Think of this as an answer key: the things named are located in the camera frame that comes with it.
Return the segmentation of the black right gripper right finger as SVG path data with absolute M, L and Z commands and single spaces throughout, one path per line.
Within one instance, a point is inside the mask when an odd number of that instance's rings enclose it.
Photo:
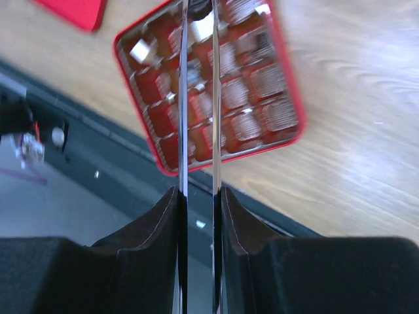
M 418 246 L 402 237 L 286 237 L 221 189 L 229 313 L 417 313 Z

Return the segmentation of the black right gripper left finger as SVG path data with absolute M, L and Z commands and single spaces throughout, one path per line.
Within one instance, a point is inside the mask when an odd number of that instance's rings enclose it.
M 187 312 L 181 195 L 84 246 L 66 237 L 1 240 L 2 313 Z

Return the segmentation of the metal tongs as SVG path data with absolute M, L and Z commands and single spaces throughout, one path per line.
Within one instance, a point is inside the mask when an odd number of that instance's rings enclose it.
M 221 54 L 218 2 L 212 2 L 213 35 L 196 43 L 188 16 L 189 1 L 182 3 L 178 69 L 178 177 L 179 237 L 177 240 L 178 312 L 188 311 L 188 193 L 189 162 L 212 162 L 212 311 L 223 312 L 223 244 L 221 220 Z M 187 62 L 197 60 L 202 80 L 193 88 L 187 84 Z

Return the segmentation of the white square chocolate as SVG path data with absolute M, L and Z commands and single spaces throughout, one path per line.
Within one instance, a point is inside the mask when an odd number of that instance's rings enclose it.
M 143 40 L 140 39 L 131 49 L 129 55 L 139 63 L 150 64 L 153 60 L 151 47 Z
M 190 23 L 192 37 L 194 42 L 200 43 L 213 35 L 214 17 L 210 12 L 205 18 Z

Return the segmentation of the red tin lid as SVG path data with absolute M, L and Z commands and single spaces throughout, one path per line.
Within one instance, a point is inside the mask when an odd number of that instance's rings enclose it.
M 95 32 L 101 26 L 107 0 L 38 0 L 34 3 L 83 31 Z

